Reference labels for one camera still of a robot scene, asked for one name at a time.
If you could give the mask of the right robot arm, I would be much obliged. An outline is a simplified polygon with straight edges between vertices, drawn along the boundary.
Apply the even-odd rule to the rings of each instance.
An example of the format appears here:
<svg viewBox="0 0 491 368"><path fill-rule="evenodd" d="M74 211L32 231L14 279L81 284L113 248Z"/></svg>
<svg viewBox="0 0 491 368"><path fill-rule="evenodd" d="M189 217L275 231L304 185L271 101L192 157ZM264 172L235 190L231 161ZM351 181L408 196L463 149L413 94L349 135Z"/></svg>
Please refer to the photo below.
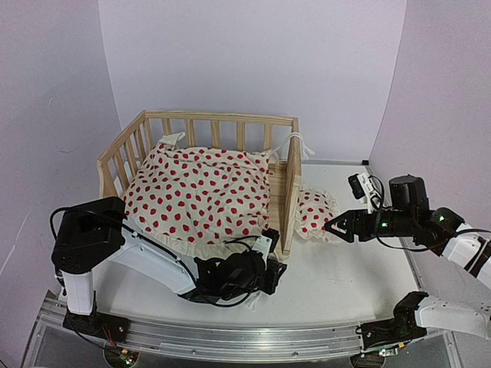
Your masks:
<svg viewBox="0 0 491 368"><path fill-rule="evenodd" d="M452 210L430 208L424 180L405 175L390 180L390 206L384 190L375 189L374 176L350 176L353 195L366 209L348 210L325 223L325 230L345 242L382 243L385 238L411 238L414 253L432 252L490 286L490 241L485 230L474 228ZM365 347L403 343L424 337L439 328L490 338L490 308L453 304L424 291L413 291L399 301L388 320L359 327Z"/></svg>

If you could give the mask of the wooden pet bed frame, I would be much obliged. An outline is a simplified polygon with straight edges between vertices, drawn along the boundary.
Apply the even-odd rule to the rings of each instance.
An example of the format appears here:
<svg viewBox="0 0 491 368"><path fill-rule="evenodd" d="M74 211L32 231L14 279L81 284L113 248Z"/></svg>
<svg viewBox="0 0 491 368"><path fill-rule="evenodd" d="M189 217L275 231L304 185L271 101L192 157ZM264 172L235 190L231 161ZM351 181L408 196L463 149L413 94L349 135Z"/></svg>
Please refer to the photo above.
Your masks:
<svg viewBox="0 0 491 368"><path fill-rule="evenodd" d="M233 123L236 126L236 148L246 148L246 127L258 124L264 127L263 148L273 146L273 128L288 127L292 137L287 139L288 157L278 163L271 163L270 185L271 226L279 230L280 245L275 253L280 259L289 257L295 226L295 211L302 184L301 140L298 137L299 124L296 117L280 117L246 113L210 113L191 111L142 110L126 128L115 138L112 144L97 159L99 175L99 196L122 196L130 184L130 176L140 168L142 161L153 147L151 122L159 120L163 133L172 133L172 122L182 120L185 123L186 139L189 146L196 145L195 122L209 123L211 144L214 148L222 146L221 123Z"/></svg>

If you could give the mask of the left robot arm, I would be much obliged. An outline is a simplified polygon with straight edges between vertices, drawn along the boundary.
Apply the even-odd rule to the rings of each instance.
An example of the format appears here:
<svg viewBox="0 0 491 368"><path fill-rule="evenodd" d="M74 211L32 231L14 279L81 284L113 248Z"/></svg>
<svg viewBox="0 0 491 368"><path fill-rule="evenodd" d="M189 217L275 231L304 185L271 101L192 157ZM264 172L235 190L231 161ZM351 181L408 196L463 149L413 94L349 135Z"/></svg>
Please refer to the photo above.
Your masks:
<svg viewBox="0 0 491 368"><path fill-rule="evenodd" d="M103 328L97 312L92 271L105 261L131 268L197 304L231 308L261 291L275 293L287 266L273 255L279 233L231 240L243 250L227 258L179 255L130 224L117 197L55 209L61 224L52 226L55 274L64 288L72 320L87 335Z"/></svg>

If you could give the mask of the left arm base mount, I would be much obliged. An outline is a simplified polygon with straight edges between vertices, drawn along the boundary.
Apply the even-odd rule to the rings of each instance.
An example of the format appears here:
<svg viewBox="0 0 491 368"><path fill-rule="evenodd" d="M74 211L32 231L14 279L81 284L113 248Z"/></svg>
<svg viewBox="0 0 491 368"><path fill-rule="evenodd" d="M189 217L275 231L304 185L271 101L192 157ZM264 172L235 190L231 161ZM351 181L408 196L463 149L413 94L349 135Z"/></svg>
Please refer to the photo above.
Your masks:
<svg viewBox="0 0 491 368"><path fill-rule="evenodd" d="M63 327L80 334L101 339L110 338L115 343L126 341L130 320L113 314L93 312L90 315L65 314Z"/></svg>

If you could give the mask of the strawberry print ruffled mattress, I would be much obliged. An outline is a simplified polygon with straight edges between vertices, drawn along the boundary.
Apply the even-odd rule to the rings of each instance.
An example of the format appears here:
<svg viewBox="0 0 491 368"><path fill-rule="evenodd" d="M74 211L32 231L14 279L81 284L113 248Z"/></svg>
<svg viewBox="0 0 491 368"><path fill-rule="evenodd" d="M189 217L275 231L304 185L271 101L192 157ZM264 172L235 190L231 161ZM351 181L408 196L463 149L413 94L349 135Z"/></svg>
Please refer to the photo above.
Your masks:
<svg viewBox="0 0 491 368"><path fill-rule="evenodd" d="M125 214L174 252L203 260L245 251L271 226L268 151L178 148L161 138L123 195Z"/></svg>

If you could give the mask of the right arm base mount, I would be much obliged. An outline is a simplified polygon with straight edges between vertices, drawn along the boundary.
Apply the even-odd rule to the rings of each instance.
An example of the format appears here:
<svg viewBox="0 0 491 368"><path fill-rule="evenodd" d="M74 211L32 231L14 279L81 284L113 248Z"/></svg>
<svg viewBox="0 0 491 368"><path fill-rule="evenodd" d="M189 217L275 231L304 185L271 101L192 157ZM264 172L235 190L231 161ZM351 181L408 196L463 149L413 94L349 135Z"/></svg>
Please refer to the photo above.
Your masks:
<svg viewBox="0 0 491 368"><path fill-rule="evenodd" d="M370 348L395 347L399 343L425 337L427 329L416 322L420 302L429 297L423 291L412 291L399 301L393 310L393 317L361 324L355 333L361 336L363 350Z"/></svg>

